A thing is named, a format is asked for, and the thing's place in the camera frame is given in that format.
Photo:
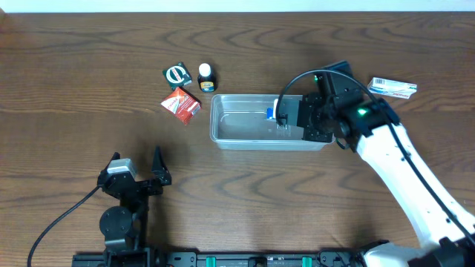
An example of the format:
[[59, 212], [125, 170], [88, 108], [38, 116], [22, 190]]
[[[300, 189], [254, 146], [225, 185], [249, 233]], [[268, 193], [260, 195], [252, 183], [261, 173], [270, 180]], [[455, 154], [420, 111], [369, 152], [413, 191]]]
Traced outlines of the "black mounting rail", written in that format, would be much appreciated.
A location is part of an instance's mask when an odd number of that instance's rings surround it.
[[73, 256], [72, 267], [364, 267], [360, 253], [330, 249], [310, 253], [165, 252], [156, 248]]

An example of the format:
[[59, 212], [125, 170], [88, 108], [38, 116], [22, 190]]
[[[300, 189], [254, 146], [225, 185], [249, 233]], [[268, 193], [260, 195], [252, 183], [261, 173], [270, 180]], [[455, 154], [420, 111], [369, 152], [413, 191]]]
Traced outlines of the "small dark medicine bottle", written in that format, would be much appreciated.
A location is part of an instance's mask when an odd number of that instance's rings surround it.
[[202, 63], [199, 66], [198, 84], [202, 92], [213, 92], [216, 89], [216, 77], [211, 65]]

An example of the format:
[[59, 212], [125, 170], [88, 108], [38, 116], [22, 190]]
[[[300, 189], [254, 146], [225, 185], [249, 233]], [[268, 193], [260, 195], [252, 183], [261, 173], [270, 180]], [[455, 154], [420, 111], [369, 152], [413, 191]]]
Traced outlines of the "red square packet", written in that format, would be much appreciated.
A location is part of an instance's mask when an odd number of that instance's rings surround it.
[[160, 104], [184, 125], [201, 109], [200, 102], [182, 88], [176, 88]]

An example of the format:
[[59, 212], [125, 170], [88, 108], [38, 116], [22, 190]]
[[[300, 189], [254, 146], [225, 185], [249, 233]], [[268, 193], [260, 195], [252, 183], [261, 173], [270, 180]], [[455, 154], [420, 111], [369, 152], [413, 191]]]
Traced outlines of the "clear plastic container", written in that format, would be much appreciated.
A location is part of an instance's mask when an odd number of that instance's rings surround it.
[[302, 140], [304, 129], [279, 128], [266, 119], [277, 94], [217, 94], [212, 97], [209, 134], [221, 149], [319, 151], [331, 143]]

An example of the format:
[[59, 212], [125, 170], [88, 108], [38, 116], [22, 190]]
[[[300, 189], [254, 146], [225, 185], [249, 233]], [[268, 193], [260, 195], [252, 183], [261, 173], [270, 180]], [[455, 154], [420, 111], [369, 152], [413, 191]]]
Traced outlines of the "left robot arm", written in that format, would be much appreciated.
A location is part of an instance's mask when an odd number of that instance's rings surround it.
[[149, 197], [161, 195], [163, 188], [171, 184], [160, 147], [155, 148], [151, 172], [152, 178], [137, 181], [134, 163], [117, 152], [100, 172], [97, 185], [119, 200], [119, 205], [106, 210], [99, 221], [107, 251], [118, 254], [145, 247]]

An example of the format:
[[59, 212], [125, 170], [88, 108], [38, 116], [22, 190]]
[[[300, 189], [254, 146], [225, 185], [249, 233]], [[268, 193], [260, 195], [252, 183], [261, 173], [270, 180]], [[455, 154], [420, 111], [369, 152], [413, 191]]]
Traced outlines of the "white medicine box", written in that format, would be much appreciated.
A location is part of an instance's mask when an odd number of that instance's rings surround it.
[[417, 85], [399, 82], [390, 79], [383, 79], [373, 77], [367, 86], [371, 93], [380, 94], [383, 96], [392, 96], [401, 99], [409, 99], [417, 92]]

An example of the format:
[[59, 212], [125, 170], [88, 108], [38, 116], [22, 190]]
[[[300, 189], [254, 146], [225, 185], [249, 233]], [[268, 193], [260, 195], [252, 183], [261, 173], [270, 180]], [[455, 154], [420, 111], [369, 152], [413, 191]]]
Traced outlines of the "blue fever patch box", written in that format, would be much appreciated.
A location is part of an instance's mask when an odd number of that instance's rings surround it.
[[266, 119], [269, 121], [276, 121], [276, 108], [277, 108], [278, 98], [274, 99], [273, 106], [266, 109]]

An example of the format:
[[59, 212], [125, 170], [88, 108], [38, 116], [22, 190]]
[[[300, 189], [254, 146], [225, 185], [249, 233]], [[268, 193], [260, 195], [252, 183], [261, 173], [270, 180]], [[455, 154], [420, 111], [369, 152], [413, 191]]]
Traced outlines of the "green square packet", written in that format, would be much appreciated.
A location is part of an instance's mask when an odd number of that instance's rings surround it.
[[192, 83], [192, 77], [183, 62], [178, 62], [163, 71], [168, 85], [172, 91]]

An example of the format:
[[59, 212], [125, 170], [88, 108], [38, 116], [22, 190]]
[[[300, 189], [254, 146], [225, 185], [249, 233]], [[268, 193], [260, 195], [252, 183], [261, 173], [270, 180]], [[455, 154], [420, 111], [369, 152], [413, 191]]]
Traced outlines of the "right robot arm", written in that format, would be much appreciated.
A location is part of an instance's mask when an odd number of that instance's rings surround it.
[[361, 253], [364, 266], [473, 266], [474, 216], [445, 189], [419, 156], [398, 116], [383, 99], [279, 96], [279, 125], [304, 129], [304, 140], [329, 132], [344, 139], [382, 179], [406, 214], [418, 248], [380, 243]]

